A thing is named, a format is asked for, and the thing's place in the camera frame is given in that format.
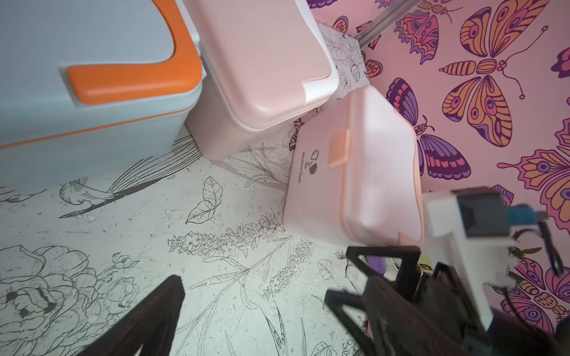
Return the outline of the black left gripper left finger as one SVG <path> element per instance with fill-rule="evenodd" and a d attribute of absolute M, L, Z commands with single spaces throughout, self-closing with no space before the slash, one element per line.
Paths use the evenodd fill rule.
<path fill-rule="evenodd" d="M 169 355 L 185 298 L 182 278 L 171 275 L 81 355 Z"/>

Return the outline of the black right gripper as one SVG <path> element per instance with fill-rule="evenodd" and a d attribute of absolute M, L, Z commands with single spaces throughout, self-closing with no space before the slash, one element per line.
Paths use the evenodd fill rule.
<path fill-rule="evenodd" d="M 500 289 L 500 308 L 491 309 L 491 325 L 485 327 L 454 268 L 437 264 L 431 274 L 421 272 L 417 263 L 421 255 L 417 246 L 362 247 L 346 250 L 350 260 L 367 277 L 381 277 L 424 316 L 458 342 L 467 355 L 568 355 L 569 310 L 557 305 L 562 320 L 554 325 L 546 309 L 533 297 L 534 286 L 522 282 L 508 290 Z M 393 282 L 387 280 L 360 256 L 401 259 Z M 377 356 L 376 345 L 343 310 L 344 306 L 365 311 L 360 295 L 328 289 L 324 302 L 359 345 L 363 355 Z"/>

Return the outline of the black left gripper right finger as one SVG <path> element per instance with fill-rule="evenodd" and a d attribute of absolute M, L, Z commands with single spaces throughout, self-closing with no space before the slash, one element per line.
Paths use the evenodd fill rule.
<path fill-rule="evenodd" d="M 369 277 L 362 294 L 368 316 L 364 332 L 377 355 L 471 355 L 471 302 L 456 273 L 423 279 L 411 299 L 386 280 Z"/>

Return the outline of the white and peach first aid box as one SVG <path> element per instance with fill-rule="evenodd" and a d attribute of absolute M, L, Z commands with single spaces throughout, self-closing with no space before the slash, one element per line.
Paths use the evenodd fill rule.
<path fill-rule="evenodd" d="M 300 127 L 283 224 L 340 246 L 423 246 L 416 135 L 373 86 Z"/>

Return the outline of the pink first aid box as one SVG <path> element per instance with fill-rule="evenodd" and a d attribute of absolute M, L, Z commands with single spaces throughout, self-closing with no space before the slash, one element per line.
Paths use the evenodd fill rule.
<path fill-rule="evenodd" d="M 187 1 L 206 77 L 186 126 L 207 159 L 260 142 L 338 88 L 305 1 Z"/>

